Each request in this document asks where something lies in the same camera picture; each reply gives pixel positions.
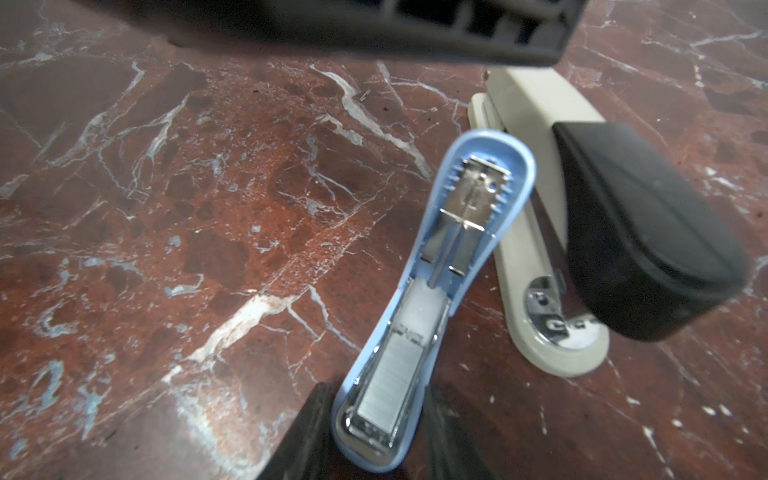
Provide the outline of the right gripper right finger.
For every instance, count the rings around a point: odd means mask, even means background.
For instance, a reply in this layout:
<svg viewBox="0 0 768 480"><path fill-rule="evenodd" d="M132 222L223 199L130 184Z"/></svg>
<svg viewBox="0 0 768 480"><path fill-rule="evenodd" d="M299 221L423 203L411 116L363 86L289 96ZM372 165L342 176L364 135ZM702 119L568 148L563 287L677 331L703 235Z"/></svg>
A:
<svg viewBox="0 0 768 480"><path fill-rule="evenodd" d="M459 413L435 386L425 390L423 417L430 479L497 478L463 428Z"/></svg>

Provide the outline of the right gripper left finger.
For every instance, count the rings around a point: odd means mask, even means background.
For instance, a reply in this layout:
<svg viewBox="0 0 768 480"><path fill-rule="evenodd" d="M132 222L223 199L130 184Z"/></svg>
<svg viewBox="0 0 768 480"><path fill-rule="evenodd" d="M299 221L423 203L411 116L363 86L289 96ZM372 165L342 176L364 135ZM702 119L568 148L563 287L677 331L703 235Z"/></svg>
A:
<svg viewBox="0 0 768 480"><path fill-rule="evenodd" d="M258 480L323 480L329 478L332 386L314 386L285 437Z"/></svg>

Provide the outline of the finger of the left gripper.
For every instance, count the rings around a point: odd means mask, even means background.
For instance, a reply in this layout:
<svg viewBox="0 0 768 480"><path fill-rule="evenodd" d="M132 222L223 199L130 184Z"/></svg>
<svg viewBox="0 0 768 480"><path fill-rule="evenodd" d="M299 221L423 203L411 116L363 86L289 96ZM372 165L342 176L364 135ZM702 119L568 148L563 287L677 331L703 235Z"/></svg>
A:
<svg viewBox="0 0 768 480"><path fill-rule="evenodd" d="M584 1L87 1L179 47L227 55L553 66Z"/></svg>

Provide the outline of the blue mini stapler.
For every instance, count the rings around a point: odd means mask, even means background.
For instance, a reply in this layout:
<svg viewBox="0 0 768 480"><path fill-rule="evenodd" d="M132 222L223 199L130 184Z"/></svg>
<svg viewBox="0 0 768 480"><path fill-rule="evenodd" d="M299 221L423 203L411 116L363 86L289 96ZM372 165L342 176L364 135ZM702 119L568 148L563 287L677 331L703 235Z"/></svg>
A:
<svg viewBox="0 0 768 480"><path fill-rule="evenodd" d="M446 325L535 178L532 152L507 133L471 130L448 149L398 286L333 402L331 433L358 467L403 462Z"/></svg>

